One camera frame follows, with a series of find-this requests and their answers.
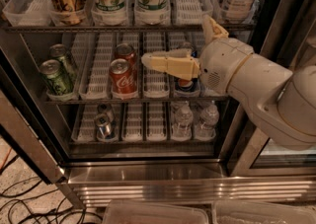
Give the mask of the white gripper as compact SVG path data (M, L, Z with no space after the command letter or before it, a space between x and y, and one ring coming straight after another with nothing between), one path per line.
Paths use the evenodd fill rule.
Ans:
M198 77L200 64L200 81L217 94L225 95L238 66L254 49L236 38L228 37L229 33L208 15L202 17L201 26L207 45L199 61L192 57L190 49L174 49L145 53L141 62L148 69L187 81Z

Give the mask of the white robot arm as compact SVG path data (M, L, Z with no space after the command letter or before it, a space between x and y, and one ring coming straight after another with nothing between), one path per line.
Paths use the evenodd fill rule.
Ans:
M277 144L304 150L316 144L315 67L295 72L232 38L214 19L202 19L205 46L198 58L186 49L155 51L142 64L184 80L199 78L205 87L237 100L248 118Z

